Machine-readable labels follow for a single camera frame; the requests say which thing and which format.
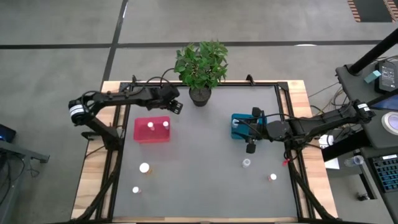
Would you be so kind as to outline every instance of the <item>computer monitor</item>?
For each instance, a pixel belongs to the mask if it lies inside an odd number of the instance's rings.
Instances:
[[[12,140],[14,140],[16,134],[16,131],[0,124],[0,141],[6,141],[11,143]]]
[[[376,110],[391,110],[398,112],[398,90],[386,93],[368,103],[370,108]]]

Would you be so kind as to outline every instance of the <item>pink box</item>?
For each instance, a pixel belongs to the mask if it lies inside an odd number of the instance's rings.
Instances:
[[[164,121],[169,122],[168,129],[163,126]],[[154,131],[148,127],[149,122],[154,124]],[[136,118],[134,121],[134,140],[139,143],[169,142],[170,117]]]

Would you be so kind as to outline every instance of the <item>sticker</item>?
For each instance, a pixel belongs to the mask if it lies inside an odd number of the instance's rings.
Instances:
[[[364,107],[368,107],[368,105],[367,105],[366,103],[363,103],[363,104],[358,105],[358,108],[359,108],[359,109],[364,108]]]
[[[75,115],[76,113],[83,113],[83,112],[85,112],[85,111],[84,111],[82,105],[72,106],[72,107],[69,109],[69,113],[70,113],[70,116],[71,116],[71,117],[72,117],[73,115]]]
[[[396,157],[397,157],[397,155],[383,156],[383,159],[393,159]]]

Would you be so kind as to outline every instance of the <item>small white bottle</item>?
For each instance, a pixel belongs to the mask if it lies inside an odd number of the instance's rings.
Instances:
[[[239,121],[237,119],[233,119],[231,126],[232,128],[237,128],[239,126]]]
[[[163,122],[163,127],[165,128],[165,129],[169,129],[170,128],[170,126],[169,126],[169,122],[167,122],[167,121],[164,121]]]
[[[133,188],[132,188],[132,192],[133,192],[134,194],[139,194],[139,193],[141,193],[141,189],[140,189],[139,187],[133,187]]]
[[[269,176],[268,176],[268,180],[269,180],[270,182],[272,182],[273,180],[276,180],[276,174],[271,174],[271,175],[269,175]]]
[[[250,166],[250,163],[251,163],[250,159],[244,159],[242,162],[242,167],[246,168],[246,167]]]
[[[155,131],[155,127],[154,127],[154,124],[153,124],[152,122],[148,122],[148,128],[149,128],[151,131]]]
[[[346,159],[344,161],[344,165],[347,167],[353,167],[353,166],[361,165],[361,164],[363,164],[363,162],[364,162],[364,159],[362,156],[353,156],[349,159]]]
[[[150,174],[152,172],[152,169],[149,167],[149,164],[146,162],[143,162],[139,166],[139,171],[142,172],[143,174]]]

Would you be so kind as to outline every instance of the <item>potted plant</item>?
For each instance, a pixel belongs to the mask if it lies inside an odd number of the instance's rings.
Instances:
[[[198,47],[189,44],[177,51],[174,72],[190,87],[189,95],[196,106],[205,106],[211,89],[226,77],[228,50],[218,41],[200,42]]]

